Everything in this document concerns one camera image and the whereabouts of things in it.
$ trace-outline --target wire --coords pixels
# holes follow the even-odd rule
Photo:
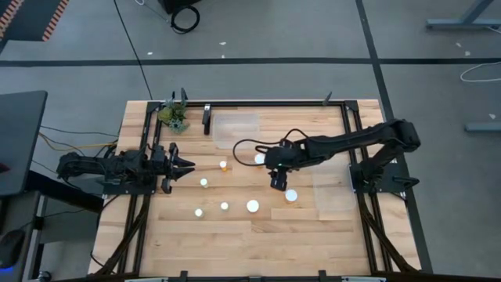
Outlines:
[[[99,150],[99,151],[97,152],[97,154],[96,154],[94,157],[98,157],[98,156],[99,156],[99,154],[101,154],[101,152],[103,152],[103,150],[104,150],[104,149],[106,149],[106,148],[110,149],[111,147],[116,147],[116,146],[117,146],[117,142],[118,142],[118,139],[117,139],[117,140],[115,140],[115,141],[113,141],[113,142],[112,142],[112,145],[109,145],[109,146],[104,146],[103,148],[101,148],[101,150]]]
[[[56,151],[70,151],[70,150],[78,150],[78,152],[80,152],[82,155],[84,155],[84,153],[79,150],[79,149],[86,149],[86,148],[96,148],[96,147],[107,147],[107,146],[113,146],[115,145],[115,143],[104,143],[104,144],[92,144],[92,145],[82,145],[82,146],[73,146],[73,145],[70,145],[70,144],[66,144],[66,143],[59,143],[57,141],[54,141],[52,139],[50,139],[49,137],[43,135],[42,133],[38,133],[40,135],[40,137],[43,138],[44,141],[47,142],[47,144],[51,147],[51,149],[53,150],[56,150]],[[63,149],[63,148],[55,148],[54,146],[51,146],[51,144],[49,143],[49,140],[51,142],[54,142],[54,143],[58,143],[58,144],[61,144],[61,145],[65,145],[65,146],[69,146],[71,147],[71,149]]]
[[[57,141],[54,141],[52,139],[50,139],[49,137],[43,135],[42,133],[38,133],[38,135],[47,143],[47,145],[49,145],[49,147],[53,150],[56,150],[56,151],[65,151],[64,149],[59,149],[59,148],[55,148],[54,146],[52,146],[52,144],[49,142],[53,142],[53,143],[56,143],[56,144],[59,144],[59,145],[64,145],[64,146],[68,146],[68,147],[71,147],[75,150],[77,150],[78,152],[80,152],[80,154],[82,154],[83,156],[85,156],[84,152],[82,152],[80,149],[78,149],[77,147],[73,146],[73,145],[70,145],[70,144],[66,144],[66,143],[62,143],[62,142],[57,142]]]
[[[151,8],[150,6],[148,6],[146,4],[146,0],[134,0],[138,5],[143,5],[145,6],[146,8],[148,8],[151,12],[157,14],[157,16],[159,16],[162,20],[166,21],[166,22],[169,22],[169,19],[162,16],[161,14],[159,14],[157,11],[155,11],[155,9]],[[196,17],[196,20],[195,20],[195,23],[191,26],[191,27],[188,27],[188,28],[184,28],[184,27],[180,27],[179,25],[175,24],[175,18],[178,16],[178,14],[185,10],[185,9],[189,9],[191,10],[192,12],[195,13],[195,17]],[[191,5],[184,5],[184,6],[181,6],[181,7],[178,7],[173,13],[172,13],[172,16],[171,16],[171,28],[172,30],[176,33],[176,34],[187,34],[188,32],[194,30],[198,24],[200,23],[200,13],[198,12],[198,10],[191,6]]]
[[[115,201],[120,195],[115,195],[115,197],[112,197],[109,201],[107,201],[104,205],[103,205],[103,208],[101,209],[101,212],[104,211],[104,209],[109,205],[111,204],[113,201]],[[93,251],[91,251],[91,259],[98,265],[98,266],[101,266],[101,267],[104,267],[104,265],[99,262],[95,257],[94,257],[94,253]]]
[[[43,167],[43,168],[47,169],[48,171],[50,171],[50,172],[54,173],[55,175],[57,175],[57,172],[56,172],[56,171],[53,171],[52,169],[50,169],[50,168],[46,167],[44,164],[41,164],[41,163],[37,162],[36,160],[31,160],[31,161],[32,161],[32,162],[34,162],[35,164],[40,165],[41,167]]]
[[[491,31],[494,31],[494,32],[496,32],[496,33],[501,34],[501,31],[498,31],[498,30],[496,30],[496,29],[494,29],[494,28],[492,28],[492,27],[487,27],[487,29],[489,29],[489,30],[491,30]]]
[[[188,9],[188,10],[191,10],[192,12],[195,13],[195,16],[196,16],[196,20],[195,20],[195,23],[191,26],[191,27],[188,27],[188,28],[184,28],[184,27],[180,27],[179,25],[175,24],[175,18],[178,16],[178,14],[185,10],[185,9]],[[198,12],[198,10],[193,7],[192,5],[185,5],[185,6],[182,6],[182,7],[179,7],[177,8],[173,13],[172,13],[172,16],[171,16],[171,27],[172,27],[172,30],[177,33],[177,34],[187,34],[188,32],[194,30],[198,24],[200,23],[200,13]]]
[[[45,129],[54,130],[54,131],[57,131],[57,132],[70,133],[70,134],[97,134],[97,135],[103,135],[103,136],[118,137],[116,135],[108,134],[108,133],[103,133],[103,132],[72,132],[72,131],[67,131],[67,130],[52,128],[52,127],[44,126],[44,125],[40,125],[40,127],[41,128],[45,128]]]
[[[146,88],[148,89],[148,94],[150,95],[150,99],[153,100],[153,96],[151,95],[150,85],[148,85],[148,81],[146,80],[146,76],[144,74],[144,70],[142,69],[141,60],[139,59],[138,53],[135,51],[134,44],[132,44],[131,37],[128,34],[127,28],[125,27],[124,19],[122,19],[122,15],[117,5],[117,0],[113,0],[115,4],[115,8],[117,9],[118,17],[120,18],[120,22],[122,23],[122,27],[124,27],[125,34],[127,35],[128,42],[131,44],[132,51],[134,52],[135,59],[138,62],[139,68],[141,69],[142,78],[144,79],[144,83],[146,84]]]
[[[51,214],[51,215],[45,215],[45,216],[42,216],[41,218],[42,219],[46,219],[48,217],[52,217],[52,216],[56,216],[56,215],[62,215],[62,214],[74,214],[74,213],[78,213],[78,212],[82,212],[84,211],[85,209],[82,208],[82,209],[79,209],[77,211],[62,211],[62,212],[57,212],[55,214]],[[20,230],[20,229],[23,229],[24,227],[26,227],[27,225],[31,224],[32,222],[34,222],[36,219],[33,219],[31,220],[30,222],[26,223],[26,224],[23,224],[21,227],[17,228],[17,229],[14,229],[14,230]]]
[[[487,29],[489,29],[490,31],[494,31],[498,34],[501,34],[501,31],[498,31],[492,27],[486,27]],[[472,67],[472,68],[469,68],[467,70],[465,70],[461,75],[460,75],[460,79],[462,82],[471,82],[471,83],[477,83],[477,82],[496,82],[496,81],[501,81],[501,78],[490,78],[490,79],[466,79],[464,78],[464,75],[473,71],[473,70],[476,70],[478,68],[481,68],[481,67],[486,67],[486,66],[493,66],[493,65],[498,65],[498,64],[501,64],[501,62],[495,62],[495,63],[481,63],[475,67]]]
[[[285,137],[283,137],[284,139],[287,139],[287,137],[289,137],[289,135],[292,133],[292,132],[299,132],[301,133],[305,138],[309,138],[309,136],[306,135],[306,133],[302,132],[300,129],[297,129],[297,128],[292,128],[291,130],[289,130],[289,132],[285,135]]]
[[[61,168],[61,170],[63,170],[63,168],[65,168],[66,166],[68,166],[68,164],[72,163],[72,162],[86,162],[86,163],[89,163],[89,164],[98,164],[101,169],[103,170],[103,173],[104,173],[104,177],[106,178],[106,169],[104,168],[104,165],[101,164],[100,162],[98,161],[86,161],[86,160],[73,160],[73,161],[67,161],[66,163],[64,163],[64,166]]]
[[[145,6],[146,8],[148,8],[151,12],[153,12],[153,13],[157,14],[157,16],[159,16],[162,20],[165,20],[166,22],[168,22],[168,21],[169,21],[169,19],[168,19],[168,18],[166,18],[166,17],[164,17],[164,16],[160,15],[160,13],[159,13],[159,12],[155,11],[155,9],[151,8],[151,7],[150,7],[150,6],[148,6],[147,4],[145,4],[144,6]]]
[[[244,142],[254,142],[254,143],[257,143],[257,144],[262,144],[262,145],[276,145],[276,144],[280,144],[280,141],[279,142],[273,142],[273,143],[270,143],[270,142],[262,142],[262,141],[259,141],[259,140],[254,140],[254,139],[242,139],[240,140],[239,142],[237,142],[235,144],[235,146],[233,146],[233,157],[235,158],[235,161],[238,161],[239,164],[242,164],[242,165],[245,165],[245,166],[262,166],[262,165],[265,165],[265,164],[246,164],[244,162],[242,162],[235,154],[235,149],[237,146],[239,146],[241,143],[244,143]]]

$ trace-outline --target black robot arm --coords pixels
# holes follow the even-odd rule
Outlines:
[[[373,157],[355,164],[358,177],[370,179],[399,154],[413,152],[420,146],[414,125],[405,120],[392,120],[334,137],[301,134],[305,138],[297,141],[290,141],[286,136],[278,146],[256,146],[257,151],[265,154],[265,166],[271,170],[271,187],[277,190],[285,191],[287,188],[288,172],[318,165],[347,150],[373,144],[384,145]]]
[[[193,162],[178,156],[175,143],[169,146],[169,156],[166,156],[163,146],[152,148],[150,160],[144,153],[145,149],[122,151],[110,158],[65,154],[59,160],[57,173],[59,178],[65,180],[82,174],[104,175],[102,184],[105,191],[147,194],[154,193],[158,175],[165,175],[161,188],[165,193],[171,193],[171,180],[175,181],[195,170]]]

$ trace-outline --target wooden tabletop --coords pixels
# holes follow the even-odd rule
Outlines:
[[[146,103],[128,102],[117,151],[139,148]],[[359,107],[364,128],[383,121],[377,100],[359,100]],[[257,114],[260,140],[268,142],[278,141],[292,128],[309,136],[344,134],[339,107],[218,107],[212,118],[217,114]],[[196,171],[173,182],[172,194],[158,187],[152,197],[141,276],[177,277],[182,270],[191,277],[316,276],[320,269],[327,275],[369,274],[359,210],[345,193],[351,189],[348,154],[338,154],[322,167],[290,173],[288,187],[297,191],[298,199],[288,203],[282,192],[269,186],[265,168],[238,164],[231,150],[218,149],[210,136],[204,136],[202,108],[189,108],[186,116],[189,129],[176,135],[163,125],[160,144],[167,148],[176,142],[179,156],[195,162]],[[350,122],[355,128],[352,117]],[[299,138],[293,133],[289,139]],[[378,149],[369,147],[369,154]],[[252,162],[255,153],[237,151],[246,162]],[[220,161],[228,162],[226,172],[219,168]],[[202,178],[208,180],[208,188],[200,186]],[[343,197],[333,197],[333,207],[326,203],[329,195],[315,198],[315,193],[325,191],[315,191],[313,178]],[[247,211],[249,200],[260,204],[254,214]],[[220,209],[223,201],[229,203],[228,211]],[[100,262],[110,257],[123,236],[128,202],[129,196],[120,196],[103,211],[94,247]],[[385,193],[379,194],[379,202],[388,238],[419,269],[405,203]],[[197,208],[204,210],[201,219],[194,214]],[[373,241],[382,269],[375,236]],[[129,249],[129,270],[134,250],[135,242]],[[98,268],[91,262],[89,272]]]

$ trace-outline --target black cable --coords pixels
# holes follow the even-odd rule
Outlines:
[[[127,35],[128,42],[131,44],[132,51],[134,52],[135,59],[138,61],[139,68],[141,69],[142,78],[144,79],[144,83],[146,84],[146,88],[148,89],[148,94],[150,94],[150,99],[153,100],[153,96],[151,95],[150,85],[148,85],[148,81],[146,80],[146,76],[144,74],[144,70],[142,69],[141,60],[139,59],[138,53],[135,51],[134,44],[132,44],[131,37],[128,35],[127,28],[125,27],[124,19],[122,19],[122,15],[117,5],[117,0],[113,0],[115,4],[115,8],[117,9],[118,17],[120,17],[120,22],[122,22],[122,27],[124,27],[125,34]]]
[[[103,208],[101,209],[101,212],[104,211],[104,209],[109,205],[111,204],[113,201],[115,201],[120,195],[115,195],[115,197],[112,197],[109,201],[107,201],[104,205],[103,205]],[[91,259],[98,265],[98,266],[101,266],[101,267],[104,267],[104,265],[99,262],[95,257],[94,257],[94,252],[91,251]]]
[[[63,145],[63,146],[68,146],[70,148],[73,148],[75,150],[77,150],[82,156],[85,156],[84,152],[82,152],[80,149],[78,149],[77,147],[73,146],[73,145],[70,145],[70,144],[67,144],[67,143],[62,143],[62,142],[57,142],[57,141],[54,141],[52,139],[50,139],[47,135],[45,134],[41,134],[41,133],[38,133],[40,135],[40,137],[42,137],[43,139],[47,139],[48,141],[52,142],[52,143],[56,143],[56,144],[59,144],[59,145]]]
[[[108,150],[109,150],[111,147],[116,148],[116,147],[117,147],[117,142],[118,142],[118,139],[116,139],[115,141],[113,141],[113,145],[103,146],[103,148],[101,148],[101,149],[97,152],[97,154],[96,154],[94,157],[98,157],[98,156],[99,156],[99,154],[101,154],[101,152],[103,152],[103,150],[104,150],[105,148],[108,148]]]
[[[131,157],[128,160],[132,161],[132,160],[136,159],[138,156],[140,156],[141,154],[144,154],[146,147],[148,147],[150,150],[152,150],[150,145],[147,143],[146,145],[144,145],[142,148],[139,149],[139,151],[136,153],[136,155],[134,155],[134,157]]]
[[[291,130],[289,130],[289,132],[278,142],[273,142],[273,143],[270,143],[270,142],[262,142],[262,141],[259,141],[259,140],[254,140],[254,139],[242,139],[240,140],[239,142],[237,142],[235,144],[235,146],[233,146],[233,157],[235,158],[235,160],[242,164],[242,165],[246,165],[246,166],[253,166],[253,167],[257,167],[257,166],[262,166],[262,165],[265,165],[265,164],[246,164],[244,162],[242,162],[241,160],[239,160],[238,157],[236,157],[236,154],[235,154],[235,149],[238,145],[240,145],[241,143],[243,142],[254,142],[254,143],[257,143],[257,144],[262,144],[262,145],[276,145],[276,144],[280,144],[280,142],[284,141],[284,140],[287,140],[287,137],[289,137],[289,135],[292,133],[292,132],[299,132],[301,133],[305,138],[310,138],[306,135],[306,133],[302,132],[300,129],[297,129],[297,128],[292,128]],[[259,152],[259,153],[263,153],[265,154],[266,151],[264,150],[261,150],[261,149],[268,149],[268,147],[266,146],[256,146],[256,151]]]
[[[195,16],[196,16],[195,23],[191,27],[188,27],[188,28],[183,28],[183,27],[180,27],[179,25],[175,24],[175,18],[178,16],[178,14],[181,11],[184,11],[185,9],[191,10],[192,12],[195,13]],[[172,13],[172,16],[171,16],[171,27],[172,27],[172,30],[177,34],[187,34],[188,32],[194,30],[198,26],[199,23],[200,23],[200,13],[192,5],[185,5],[185,6],[177,8]]]
[[[41,167],[43,167],[43,168],[47,169],[48,171],[50,171],[50,172],[54,173],[55,175],[57,175],[57,172],[55,172],[55,171],[53,171],[52,169],[50,169],[50,168],[46,167],[44,164],[41,164],[41,163],[37,162],[36,160],[31,160],[31,161],[32,161],[32,162],[34,162],[35,164],[40,165]]]
[[[169,20],[168,18],[165,18],[164,16],[160,15],[159,12],[155,11],[153,8],[151,8],[150,6],[148,6],[146,3],[144,3],[144,6],[148,9],[150,9],[151,12],[153,13],[156,13],[157,16],[159,16],[162,20],[165,20],[166,22]]]
[[[62,212],[57,212],[55,214],[51,214],[51,215],[45,215],[45,216],[42,216],[41,218],[42,219],[46,219],[48,217],[51,217],[51,216],[56,216],[56,215],[62,215],[62,214],[70,214],[70,213],[78,213],[78,212],[82,212],[84,211],[85,209],[82,208],[82,209],[79,209],[77,211],[62,211]],[[20,230],[20,229],[23,229],[24,227],[26,227],[28,224],[31,224],[33,221],[35,221],[35,219],[31,220],[30,222],[26,223],[26,224],[23,224],[20,228],[17,228],[15,230]]]
[[[73,162],[86,162],[86,163],[89,163],[89,164],[98,164],[101,167],[101,169],[103,170],[103,173],[104,173],[103,175],[106,178],[107,171],[104,168],[104,165],[101,164],[101,163],[99,163],[98,161],[86,161],[86,160],[67,161],[66,163],[64,163],[64,166],[61,168],[61,170],[63,170],[63,168],[65,168],[66,166],[68,166],[68,164],[73,163]]]
[[[112,157],[113,156],[113,152],[117,149],[117,144],[113,145],[113,146],[110,146],[108,147],[108,150],[106,151],[106,153],[104,153],[104,158],[109,158],[109,157]]]
[[[299,132],[301,133],[305,138],[310,138],[309,136],[306,135],[306,133],[302,132],[300,129],[297,129],[297,128],[292,128],[291,130],[289,130],[289,132],[285,135],[285,137],[283,137],[284,139],[287,139],[287,137],[289,137],[289,135],[292,133],[292,132]]]
[[[70,134],[97,134],[97,135],[102,135],[102,136],[118,137],[116,135],[108,134],[108,133],[103,133],[103,132],[71,132],[71,131],[67,131],[67,130],[52,128],[52,127],[45,126],[45,125],[40,125],[40,127],[41,128],[45,128],[45,129],[54,130],[54,131],[57,131],[57,132],[70,133]]]
[[[240,140],[239,142],[237,142],[235,144],[235,146],[233,146],[233,157],[235,158],[235,161],[237,161],[239,164],[242,164],[242,165],[245,165],[245,166],[262,166],[262,165],[265,165],[265,164],[246,164],[246,163],[242,162],[241,160],[239,160],[238,157],[236,157],[236,154],[235,154],[236,147],[238,145],[240,145],[241,143],[244,143],[244,142],[254,142],[254,143],[263,144],[263,145],[276,145],[276,144],[280,144],[280,141],[279,142],[270,143],[270,142],[262,142],[262,141],[254,140],[254,139],[242,139],[242,140]]]

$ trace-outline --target black clamp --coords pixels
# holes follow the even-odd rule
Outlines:
[[[179,282],[186,282],[188,280],[188,271],[183,270],[181,274],[179,274]]]
[[[262,277],[249,277],[249,282],[262,282]]]
[[[211,105],[206,104],[204,107],[204,117],[202,117],[202,125],[204,125],[204,135],[211,134]]]
[[[327,97],[322,101],[322,106],[327,107],[329,106],[329,100],[330,97],[332,96],[332,91],[327,95]]]
[[[319,270],[319,282],[327,282],[327,271]]]

